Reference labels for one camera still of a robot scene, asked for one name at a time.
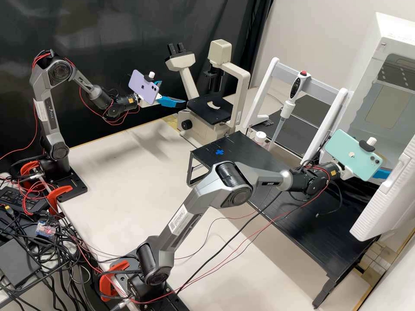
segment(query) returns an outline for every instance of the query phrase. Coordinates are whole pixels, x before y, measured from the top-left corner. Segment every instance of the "microscope focus knob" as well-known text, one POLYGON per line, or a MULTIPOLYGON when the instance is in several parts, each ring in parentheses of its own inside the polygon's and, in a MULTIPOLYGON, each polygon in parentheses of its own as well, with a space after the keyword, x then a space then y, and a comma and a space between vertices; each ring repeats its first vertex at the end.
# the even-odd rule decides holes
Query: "microscope focus knob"
POLYGON ((190 120, 184 120, 183 122, 182 122, 182 129, 184 129, 184 130, 189 130, 189 129, 191 129, 193 127, 193 123, 192 123, 192 121, 190 121, 190 120))

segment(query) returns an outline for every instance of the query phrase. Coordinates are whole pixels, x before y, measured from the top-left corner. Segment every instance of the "small bottle cap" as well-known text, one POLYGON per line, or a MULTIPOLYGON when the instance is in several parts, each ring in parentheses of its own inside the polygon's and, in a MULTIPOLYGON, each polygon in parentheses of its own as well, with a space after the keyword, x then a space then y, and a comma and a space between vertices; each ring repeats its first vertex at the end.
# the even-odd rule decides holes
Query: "small bottle cap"
POLYGON ((255 134, 255 141, 258 144, 262 144, 265 142, 265 138, 267 138, 267 134, 265 134, 264 132, 256 132, 255 134))

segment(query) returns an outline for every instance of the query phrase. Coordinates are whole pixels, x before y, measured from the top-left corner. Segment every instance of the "label sticker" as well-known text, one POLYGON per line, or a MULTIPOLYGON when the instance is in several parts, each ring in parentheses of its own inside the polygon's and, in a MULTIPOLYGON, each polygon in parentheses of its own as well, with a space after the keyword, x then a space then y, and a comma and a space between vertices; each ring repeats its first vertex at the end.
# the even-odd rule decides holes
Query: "label sticker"
POLYGON ((39 120, 46 122, 48 120, 48 114, 46 113, 45 104, 43 102, 38 102, 35 99, 33 99, 33 102, 35 104, 39 120))
POLYGON ((192 219, 193 214, 189 213, 184 204, 174 214, 169 222, 169 229, 174 235, 179 235, 192 219))

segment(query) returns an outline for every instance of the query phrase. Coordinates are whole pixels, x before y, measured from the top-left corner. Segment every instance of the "robotic arm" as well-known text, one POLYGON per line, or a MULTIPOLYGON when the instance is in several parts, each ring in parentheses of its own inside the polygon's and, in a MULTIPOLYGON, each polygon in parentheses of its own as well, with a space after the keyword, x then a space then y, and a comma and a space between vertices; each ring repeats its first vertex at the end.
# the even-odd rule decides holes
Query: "robotic arm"
POLYGON ((53 50, 43 52, 35 58, 30 85, 34 92, 34 104, 41 122, 41 145, 52 159, 46 166, 52 171, 68 173, 70 170, 66 145, 56 118, 51 90, 65 81, 76 82, 89 99, 105 115, 118 117, 122 112, 135 109, 139 99, 135 93, 127 96, 111 98, 100 86, 93 85, 67 58, 60 57, 53 50))
MULTIPOLYGON (((330 180, 340 178, 335 163, 319 165, 330 174, 330 180)), ((245 203, 258 187, 276 187, 281 191, 295 191, 313 195, 328 181, 322 170, 266 171, 240 162, 221 162, 212 166, 206 177, 187 196, 181 207, 159 236, 150 236, 137 248, 142 275, 129 280, 129 289, 136 297, 160 287, 167 280, 174 265, 174 252, 211 206, 222 209, 245 203)))

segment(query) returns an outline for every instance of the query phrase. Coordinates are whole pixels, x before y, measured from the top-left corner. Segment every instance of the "white wall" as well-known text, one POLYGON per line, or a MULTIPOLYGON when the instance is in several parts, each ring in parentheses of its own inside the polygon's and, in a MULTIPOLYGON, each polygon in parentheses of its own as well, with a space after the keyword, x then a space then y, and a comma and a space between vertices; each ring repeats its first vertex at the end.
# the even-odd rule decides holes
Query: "white wall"
POLYGON ((341 88, 376 11, 415 21, 414 0, 274 0, 251 86, 260 84, 277 56, 341 88))
POLYGON ((414 310, 415 238, 383 276, 359 311, 414 310))

